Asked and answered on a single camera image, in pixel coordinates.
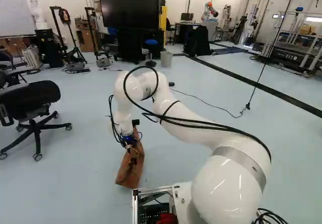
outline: gray trash bin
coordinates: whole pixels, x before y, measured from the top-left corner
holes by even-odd
[[[168,51],[161,51],[161,66],[162,67],[170,67],[173,54]]]

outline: computer monitor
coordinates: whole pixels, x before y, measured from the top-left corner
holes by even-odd
[[[105,27],[159,28],[158,0],[100,0]]]
[[[182,21],[191,21],[193,19],[193,13],[182,13],[181,14],[181,20]]]

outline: white robot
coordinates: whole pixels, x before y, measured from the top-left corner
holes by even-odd
[[[213,15],[216,18],[218,16],[218,12],[212,7],[212,2],[207,2],[205,4],[205,10],[201,16],[201,25],[207,27],[209,41],[214,40],[213,37],[215,34],[215,29],[218,26],[218,20],[214,18],[210,19],[211,15]]]
[[[270,173],[271,155],[256,137],[209,121],[189,110],[173,96],[166,77],[152,71],[135,77],[119,74],[114,88],[118,110],[112,127],[128,139],[133,135],[131,107],[153,97],[153,112],[171,135],[200,143],[213,151],[191,185],[191,198],[200,217],[209,224],[250,224]]]
[[[36,29],[48,29],[43,12],[38,5],[38,1],[37,0],[29,0],[29,1],[30,1],[30,11],[32,16],[34,17]]]
[[[205,10],[201,16],[201,20],[207,21],[210,17],[210,14],[212,14],[214,17],[218,16],[218,12],[212,7],[212,2],[207,2],[205,4]]]

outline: blue stool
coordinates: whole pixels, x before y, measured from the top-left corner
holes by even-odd
[[[155,39],[147,39],[145,41],[145,44],[147,45],[147,49],[149,50],[149,54],[150,54],[150,60],[147,61],[145,63],[146,66],[150,66],[150,67],[155,67],[156,66],[156,62],[152,60],[152,51],[156,46],[157,46],[157,41]]]

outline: black chair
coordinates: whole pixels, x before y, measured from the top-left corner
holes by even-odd
[[[0,84],[5,81],[0,74]],[[51,81],[40,81],[29,84],[18,84],[0,90],[0,122],[2,126],[14,124],[14,119],[19,122],[16,130],[18,132],[26,129],[13,143],[0,150],[0,160],[7,158],[7,151],[20,144],[29,135],[35,135],[36,153],[33,155],[35,161],[42,159],[40,132],[45,129],[65,128],[72,130],[71,123],[46,125],[53,118],[58,118],[58,112],[49,113],[51,103],[60,99],[59,87]],[[39,122],[34,118],[47,116]]]
[[[170,24],[169,19],[167,18],[167,24],[166,24],[166,30],[169,32],[169,41],[166,41],[166,43],[171,43],[172,39],[174,38],[174,36],[172,36],[173,31],[175,31],[174,25]]]
[[[20,83],[20,81],[27,82],[25,78],[22,76],[23,73],[28,73],[35,71],[35,67],[28,66],[28,67],[22,67],[22,68],[16,68],[14,65],[14,58],[13,56],[7,52],[6,50],[0,50],[0,61],[9,61],[11,63],[11,66],[7,66],[5,64],[0,64],[0,70],[3,74],[5,74],[5,83],[8,83],[8,86],[17,85]]]

